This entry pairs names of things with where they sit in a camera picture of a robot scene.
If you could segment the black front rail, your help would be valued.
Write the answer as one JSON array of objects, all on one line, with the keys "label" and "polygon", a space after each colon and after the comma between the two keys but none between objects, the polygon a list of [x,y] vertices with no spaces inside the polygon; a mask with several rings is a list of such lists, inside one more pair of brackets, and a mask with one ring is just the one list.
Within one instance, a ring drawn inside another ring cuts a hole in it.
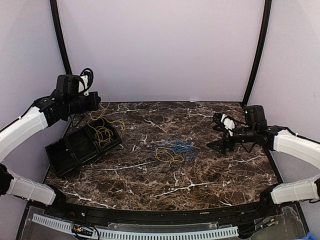
[{"label": "black front rail", "polygon": [[218,223],[219,226],[239,226],[241,231],[253,232],[259,224],[268,218],[275,218],[286,229],[293,228],[297,232],[307,232],[308,225],[299,203],[289,202],[267,209],[263,216],[258,202],[236,206],[226,206],[202,210],[180,211],[135,211],[107,209],[66,204],[70,211],[68,218],[78,222],[106,226],[110,223],[134,225],[188,225]]}]

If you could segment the left black frame post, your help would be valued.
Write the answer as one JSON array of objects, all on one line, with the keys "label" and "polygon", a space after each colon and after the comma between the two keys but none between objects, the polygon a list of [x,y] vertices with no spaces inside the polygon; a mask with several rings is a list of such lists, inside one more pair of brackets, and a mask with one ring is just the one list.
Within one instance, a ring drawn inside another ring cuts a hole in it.
[{"label": "left black frame post", "polygon": [[49,3],[50,3],[50,10],[51,10],[55,36],[56,36],[62,64],[65,70],[65,73],[68,75],[71,75],[73,72],[72,72],[72,67],[70,64],[70,60],[69,60],[69,56],[68,56],[67,48],[65,44],[65,39],[64,39],[63,29],[61,25],[59,9],[58,9],[58,1],[50,0]]}]

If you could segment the blue object at corner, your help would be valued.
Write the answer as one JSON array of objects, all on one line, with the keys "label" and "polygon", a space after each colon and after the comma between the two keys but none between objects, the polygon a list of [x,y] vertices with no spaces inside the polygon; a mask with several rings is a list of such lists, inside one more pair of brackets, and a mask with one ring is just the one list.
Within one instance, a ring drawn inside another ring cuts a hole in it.
[{"label": "blue object at corner", "polygon": [[319,240],[312,232],[308,232],[306,236],[302,238],[303,240]]}]

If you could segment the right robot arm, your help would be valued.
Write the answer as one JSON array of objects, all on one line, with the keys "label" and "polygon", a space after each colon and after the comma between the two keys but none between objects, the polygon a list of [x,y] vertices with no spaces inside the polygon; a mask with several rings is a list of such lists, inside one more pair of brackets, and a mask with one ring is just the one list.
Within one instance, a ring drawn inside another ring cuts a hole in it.
[{"label": "right robot arm", "polygon": [[[207,144],[207,147],[223,155],[233,151],[236,144],[244,146],[251,143],[270,151],[295,157],[315,168],[320,167],[320,143],[301,136],[289,127],[267,124],[264,108],[261,105],[251,105],[243,108],[244,122],[231,116],[215,113],[213,121],[215,131],[223,133],[220,140]],[[259,202],[255,205],[255,213],[266,217],[275,206],[289,203],[320,200],[320,176],[315,175],[290,183],[277,183],[260,193]]]}]

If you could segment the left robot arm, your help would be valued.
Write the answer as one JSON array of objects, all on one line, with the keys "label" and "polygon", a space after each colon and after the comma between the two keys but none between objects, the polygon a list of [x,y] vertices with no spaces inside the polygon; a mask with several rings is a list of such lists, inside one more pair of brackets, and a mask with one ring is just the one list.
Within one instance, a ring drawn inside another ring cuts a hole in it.
[{"label": "left robot arm", "polygon": [[[27,111],[0,131],[0,160],[33,135],[51,127],[60,120],[67,121],[72,115],[98,109],[101,98],[96,91],[90,92],[94,74],[84,69],[80,75],[63,74],[57,77],[55,90],[36,99]],[[60,218],[67,218],[70,206],[63,201],[64,194],[55,187],[33,181],[0,165],[0,194],[13,195],[36,201],[46,206]]]}]

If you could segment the right black frame post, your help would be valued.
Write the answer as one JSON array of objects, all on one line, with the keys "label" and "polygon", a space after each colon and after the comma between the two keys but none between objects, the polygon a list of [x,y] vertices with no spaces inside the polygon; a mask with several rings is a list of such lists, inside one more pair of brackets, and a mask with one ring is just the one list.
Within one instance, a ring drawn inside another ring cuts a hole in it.
[{"label": "right black frame post", "polygon": [[260,62],[261,62],[261,58],[262,58],[262,54],[265,46],[265,40],[268,32],[271,8],[272,8],[272,0],[265,0],[256,51],[255,51],[250,75],[248,78],[247,86],[242,99],[243,106],[248,105],[248,102],[250,100],[253,87],[255,84],[255,80],[258,74],[258,70],[259,70],[259,66],[260,66]]}]

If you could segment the black frame post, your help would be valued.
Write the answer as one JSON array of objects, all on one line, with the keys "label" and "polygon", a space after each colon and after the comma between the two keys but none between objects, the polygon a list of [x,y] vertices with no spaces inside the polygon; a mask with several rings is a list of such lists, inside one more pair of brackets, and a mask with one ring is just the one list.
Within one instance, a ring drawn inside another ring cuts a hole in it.
[{"label": "black frame post", "polygon": [[64,39],[63,29],[61,25],[59,9],[58,9],[58,1],[50,0],[49,3],[50,3],[50,10],[51,10],[55,36],[56,36],[62,64],[65,70],[65,73],[68,75],[71,75],[73,72],[72,72],[72,67],[70,64],[70,60],[69,60],[69,56],[68,56],[67,48],[65,44],[65,39]]},{"label": "black frame post", "polygon": [[258,74],[258,70],[259,70],[259,66],[260,66],[260,62],[261,62],[261,58],[262,58],[262,54],[265,46],[265,40],[268,32],[271,8],[272,8],[272,0],[265,0],[256,51],[255,51],[250,75],[248,78],[247,86],[242,99],[243,106],[248,105],[248,102],[250,100],[253,87],[255,84],[255,80]]}]

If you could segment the black compartment tray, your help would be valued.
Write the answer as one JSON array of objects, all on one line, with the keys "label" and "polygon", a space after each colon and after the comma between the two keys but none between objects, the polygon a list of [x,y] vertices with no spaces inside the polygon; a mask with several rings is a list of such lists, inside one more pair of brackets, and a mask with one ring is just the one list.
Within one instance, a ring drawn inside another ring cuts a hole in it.
[{"label": "black compartment tray", "polygon": [[112,124],[100,118],[46,146],[45,151],[53,172],[63,178],[121,143]]}]

